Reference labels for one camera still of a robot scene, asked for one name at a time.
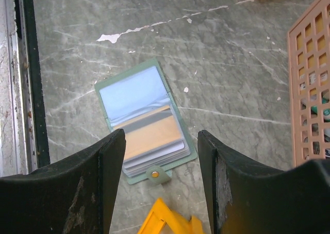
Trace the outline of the orange credit card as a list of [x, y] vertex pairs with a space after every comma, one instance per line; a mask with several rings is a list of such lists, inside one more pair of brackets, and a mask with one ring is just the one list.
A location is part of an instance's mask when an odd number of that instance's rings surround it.
[[113, 127], [123, 129], [125, 160], [154, 151], [183, 139], [181, 128], [170, 105], [165, 105]]

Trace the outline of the green card holder wallet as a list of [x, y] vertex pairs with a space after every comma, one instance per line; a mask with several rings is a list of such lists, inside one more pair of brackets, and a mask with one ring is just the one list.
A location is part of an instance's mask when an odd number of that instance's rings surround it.
[[197, 158], [171, 89], [156, 59], [95, 84], [102, 112], [110, 131], [114, 126], [165, 105], [170, 105], [183, 139], [123, 160], [122, 171], [130, 185], [149, 180], [156, 185], [168, 182], [172, 169]]

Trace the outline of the peach plastic file organizer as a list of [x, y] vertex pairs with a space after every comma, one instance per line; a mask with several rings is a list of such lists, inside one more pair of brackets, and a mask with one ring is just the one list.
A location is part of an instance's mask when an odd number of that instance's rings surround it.
[[329, 0], [287, 33], [293, 164], [329, 158]]

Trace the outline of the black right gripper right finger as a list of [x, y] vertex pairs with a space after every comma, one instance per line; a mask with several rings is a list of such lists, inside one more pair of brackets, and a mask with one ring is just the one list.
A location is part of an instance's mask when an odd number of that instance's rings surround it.
[[212, 233], [329, 233], [329, 160], [282, 171], [206, 130], [197, 147]]

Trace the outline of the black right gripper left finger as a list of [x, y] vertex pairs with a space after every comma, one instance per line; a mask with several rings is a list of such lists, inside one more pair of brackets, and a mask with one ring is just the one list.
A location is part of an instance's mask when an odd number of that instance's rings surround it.
[[126, 147], [118, 129], [30, 174], [1, 178], [1, 233], [108, 233]]

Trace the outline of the yellow bin with boxes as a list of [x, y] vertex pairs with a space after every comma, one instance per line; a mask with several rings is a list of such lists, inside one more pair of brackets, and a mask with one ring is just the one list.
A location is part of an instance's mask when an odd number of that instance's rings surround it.
[[201, 220], [191, 216], [187, 220], [176, 211], [171, 210], [158, 198], [149, 211], [138, 233], [161, 233], [168, 226], [172, 233], [205, 233]]

